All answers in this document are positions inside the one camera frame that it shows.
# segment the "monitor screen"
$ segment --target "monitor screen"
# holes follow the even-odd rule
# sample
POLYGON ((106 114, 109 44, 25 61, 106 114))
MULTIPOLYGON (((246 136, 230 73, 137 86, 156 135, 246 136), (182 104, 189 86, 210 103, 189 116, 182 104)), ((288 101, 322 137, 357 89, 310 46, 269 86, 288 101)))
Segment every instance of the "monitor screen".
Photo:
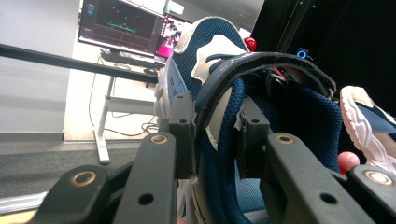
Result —
POLYGON ((84 0, 78 42, 154 57, 163 21, 163 15, 129 1, 84 0))
POLYGON ((173 48, 176 46, 180 36, 188 30, 191 23, 178 17, 165 14, 161 38, 158 42, 156 55, 165 59, 172 56, 173 48))

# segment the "keyboard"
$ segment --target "keyboard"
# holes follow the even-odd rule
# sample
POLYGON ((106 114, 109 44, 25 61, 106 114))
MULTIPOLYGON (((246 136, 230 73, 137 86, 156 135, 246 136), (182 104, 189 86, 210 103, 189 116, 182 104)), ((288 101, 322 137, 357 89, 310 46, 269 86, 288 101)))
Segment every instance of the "keyboard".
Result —
POLYGON ((139 58, 130 53, 120 52, 120 53, 109 53, 105 49, 101 49, 101 57, 108 62, 113 63, 127 63, 134 66, 142 66, 145 68, 162 68, 164 64, 156 62, 154 59, 150 58, 139 58))

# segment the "black bar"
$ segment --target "black bar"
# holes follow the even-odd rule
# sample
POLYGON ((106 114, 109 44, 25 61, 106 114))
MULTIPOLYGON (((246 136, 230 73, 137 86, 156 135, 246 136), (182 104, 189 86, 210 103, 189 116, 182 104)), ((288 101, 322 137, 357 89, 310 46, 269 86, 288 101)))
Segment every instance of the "black bar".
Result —
POLYGON ((298 137, 270 133, 261 182, 273 223, 374 223, 298 137))
POLYGON ((147 135, 140 145, 113 224, 176 223, 176 139, 147 135))
POLYGON ((62 175, 28 223, 97 223, 109 197, 107 171, 95 165, 79 166, 62 175))
POLYGON ((169 133, 177 142, 177 179, 189 179, 196 174, 194 130, 192 96, 189 92, 184 92, 175 96, 169 119, 169 133))
POLYGON ((245 96, 242 104, 239 114, 242 128, 238 134, 236 164, 242 179, 260 178, 263 158, 261 148, 272 131, 270 121, 249 96, 245 96))
POLYGON ((280 38, 278 46, 276 47, 277 52, 290 53, 290 44, 296 39, 298 33, 303 29, 307 18, 311 15, 312 10, 314 9, 314 4, 315 0, 296 1, 296 6, 290 16, 290 21, 280 38))
POLYGON ((359 165, 347 176, 346 190, 375 223, 396 223, 396 175, 379 167, 359 165))
POLYGON ((77 69, 86 72, 93 72, 112 77, 127 78, 135 81, 157 83, 158 76, 131 72, 124 69, 109 67, 97 63, 87 63, 76 59, 66 58, 58 55, 43 53, 30 49, 21 49, 0 44, 0 56, 12 59, 24 60, 32 63, 43 63, 63 68, 77 69))

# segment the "sneaker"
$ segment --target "sneaker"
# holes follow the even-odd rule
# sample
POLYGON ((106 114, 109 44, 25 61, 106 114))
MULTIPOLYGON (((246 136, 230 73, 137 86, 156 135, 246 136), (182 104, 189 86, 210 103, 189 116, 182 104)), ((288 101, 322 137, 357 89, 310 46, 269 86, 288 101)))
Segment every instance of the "sneaker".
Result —
POLYGON ((260 179, 241 179, 235 168, 237 118, 246 96, 274 132, 296 135, 325 167, 339 171, 341 110, 329 99, 335 83, 312 63, 275 52, 248 53, 232 24, 204 18, 180 38, 159 75, 159 120, 169 119, 174 97, 184 92, 191 93, 195 105, 198 175, 179 180, 177 211, 179 216, 186 211, 188 223, 257 223, 269 218, 260 179), (281 72, 274 66, 287 68, 281 72))
POLYGON ((374 104, 364 88, 341 89, 340 105, 346 130, 367 164, 396 174, 396 121, 374 104))

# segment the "screw hole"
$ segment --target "screw hole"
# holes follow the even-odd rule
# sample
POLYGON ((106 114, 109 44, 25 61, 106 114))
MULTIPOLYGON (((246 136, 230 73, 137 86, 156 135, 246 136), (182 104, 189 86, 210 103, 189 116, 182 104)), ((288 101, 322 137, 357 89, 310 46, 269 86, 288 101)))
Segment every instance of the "screw hole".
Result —
POLYGON ((332 203, 332 204, 337 203, 337 200, 334 198, 334 196, 332 196, 331 194, 328 194, 328 193, 321 193, 320 198, 325 203, 332 203))
POLYGON ((294 140, 286 135, 279 135, 276 137, 276 140, 279 141, 282 144, 292 144, 294 143, 294 140))
POLYGON ((364 173, 369 180, 375 182, 376 184, 384 185, 384 186, 389 186, 392 184, 392 180, 384 174, 381 174, 376 171, 366 171, 364 173))
POLYGON ((73 187, 80 188, 91 184, 96 178, 94 171, 82 171, 71 178, 73 187))
POLYGON ((154 144, 163 144, 168 141, 168 138, 164 135, 154 135, 151 137, 150 141, 154 144))
POLYGON ((154 196, 150 193, 143 194, 139 197, 139 203, 142 205, 148 205, 152 203, 152 201, 154 201, 154 196))

